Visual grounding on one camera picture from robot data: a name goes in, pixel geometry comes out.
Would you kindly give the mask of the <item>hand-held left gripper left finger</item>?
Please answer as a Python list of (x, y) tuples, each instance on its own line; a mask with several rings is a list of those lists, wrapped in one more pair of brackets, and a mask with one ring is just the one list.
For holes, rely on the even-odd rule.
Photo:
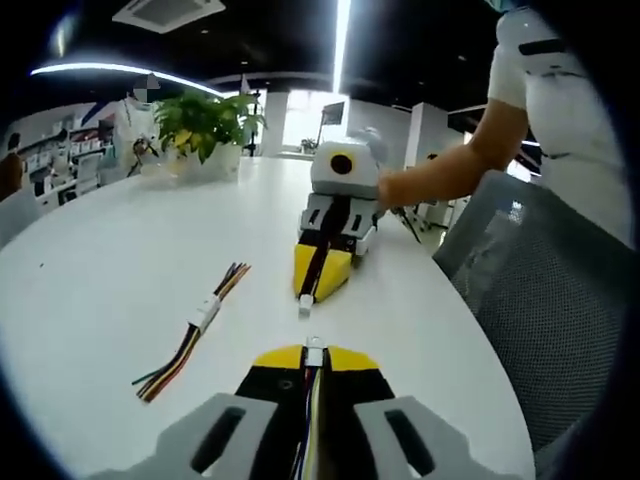
[(217, 393), (158, 436), (155, 451), (93, 479), (288, 479), (304, 424), (304, 347), (258, 356), (233, 394)]

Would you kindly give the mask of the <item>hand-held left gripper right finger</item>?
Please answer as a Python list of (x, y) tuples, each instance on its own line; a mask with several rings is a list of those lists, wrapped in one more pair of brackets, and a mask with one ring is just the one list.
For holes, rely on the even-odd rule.
[(533, 479), (522, 467), (484, 458), (464, 431), (413, 395), (394, 393), (363, 352), (324, 349), (324, 479)]

